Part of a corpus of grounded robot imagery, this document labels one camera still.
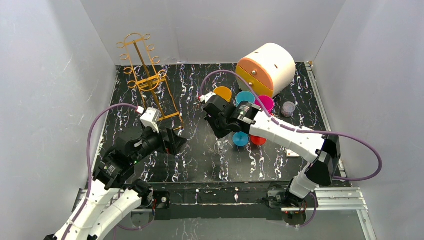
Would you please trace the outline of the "light blue plastic wine glass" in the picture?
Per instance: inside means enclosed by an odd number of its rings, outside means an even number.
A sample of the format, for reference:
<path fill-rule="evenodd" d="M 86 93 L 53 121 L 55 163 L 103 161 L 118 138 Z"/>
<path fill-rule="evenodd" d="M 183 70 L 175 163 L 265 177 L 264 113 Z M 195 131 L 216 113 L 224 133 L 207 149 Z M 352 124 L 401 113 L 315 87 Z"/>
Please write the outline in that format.
<path fill-rule="evenodd" d="M 242 102 L 254 103 L 255 96 L 250 91 L 241 91 L 235 97 L 235 106 L 239 106 Z"/>

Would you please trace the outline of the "red plastic wine glass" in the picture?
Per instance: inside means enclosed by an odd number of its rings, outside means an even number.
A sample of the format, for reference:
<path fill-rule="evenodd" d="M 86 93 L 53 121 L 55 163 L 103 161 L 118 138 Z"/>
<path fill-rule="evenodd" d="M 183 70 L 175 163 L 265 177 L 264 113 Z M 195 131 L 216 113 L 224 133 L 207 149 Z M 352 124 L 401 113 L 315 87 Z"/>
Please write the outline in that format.
<path fill-rule="evenodd" d="M 250 135 L 250 141 L 256 146 L 262 146 L 267 142 L 265 138 L 255 135 Z"/>

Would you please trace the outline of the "magenta plastic wine glass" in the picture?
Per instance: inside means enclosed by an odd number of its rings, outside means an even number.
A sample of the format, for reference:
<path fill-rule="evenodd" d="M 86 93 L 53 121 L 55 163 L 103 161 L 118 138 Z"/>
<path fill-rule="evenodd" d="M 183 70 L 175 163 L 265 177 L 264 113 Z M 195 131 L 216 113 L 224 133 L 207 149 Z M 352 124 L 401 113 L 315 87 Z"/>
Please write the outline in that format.
<path fill-rule="evenodd" d="M 259 95 L 258 98 L 255 99 L 254 105 L 257 110 L 261 110 L 264 113 L 272 116 L 272 111 L 274 109 L 275 103 L 274 100 L 267 95 Z"/>

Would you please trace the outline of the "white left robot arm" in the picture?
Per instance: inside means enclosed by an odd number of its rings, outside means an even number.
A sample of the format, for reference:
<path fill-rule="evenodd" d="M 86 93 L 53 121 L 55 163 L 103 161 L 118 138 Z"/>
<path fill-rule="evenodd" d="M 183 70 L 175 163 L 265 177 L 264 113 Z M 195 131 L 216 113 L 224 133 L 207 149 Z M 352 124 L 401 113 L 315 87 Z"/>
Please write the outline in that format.
<path fill-rule="evenodd" d="M 102 240 L 132 210 L 155 207 L 154 188 L 137 179 L 128 187 L 126 181 L 135 173 L 136 164 L 152 153 L 176 156 L 187 144 L 171 128 L 155 132 L 145 127 L 133 138 L 118 138 L 93 171 L 90 188 L 64 226 L 47 240 Z"/>

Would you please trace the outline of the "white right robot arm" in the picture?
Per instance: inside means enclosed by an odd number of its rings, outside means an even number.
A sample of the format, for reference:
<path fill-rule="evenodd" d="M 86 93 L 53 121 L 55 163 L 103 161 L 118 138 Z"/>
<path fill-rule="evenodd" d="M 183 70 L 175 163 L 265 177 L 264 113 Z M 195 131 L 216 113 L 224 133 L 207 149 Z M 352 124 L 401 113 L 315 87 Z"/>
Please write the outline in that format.
<path fill-rule="evenodd" d="M 198 99 L 217 138 L 243 132 L 278 144 L 307 161 L 307 166 L 290 181 L 284 203 L 298 205 L 317 188 L 332 184 L 341 158 L 337 135 L 295 128 L 254 103 L 242 101 L 235 106 L 213 92 Z"/>

